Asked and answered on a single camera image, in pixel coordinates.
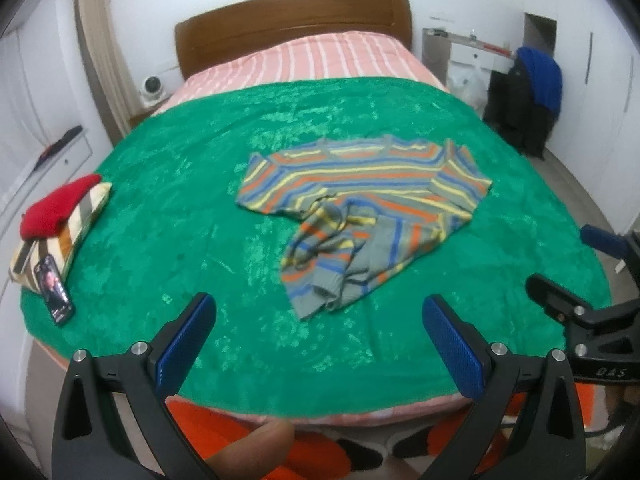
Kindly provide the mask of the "left hand thumb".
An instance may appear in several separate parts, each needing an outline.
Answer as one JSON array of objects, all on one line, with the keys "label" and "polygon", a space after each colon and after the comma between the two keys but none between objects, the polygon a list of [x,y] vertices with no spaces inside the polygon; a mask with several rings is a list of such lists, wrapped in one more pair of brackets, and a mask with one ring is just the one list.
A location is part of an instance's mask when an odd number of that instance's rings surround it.
[{"label": "left hand thumb", "polygon": [[290,422],[274,420],[230,443],[206,463],[219,479],[262,479],[286,461],[294,438]]}]

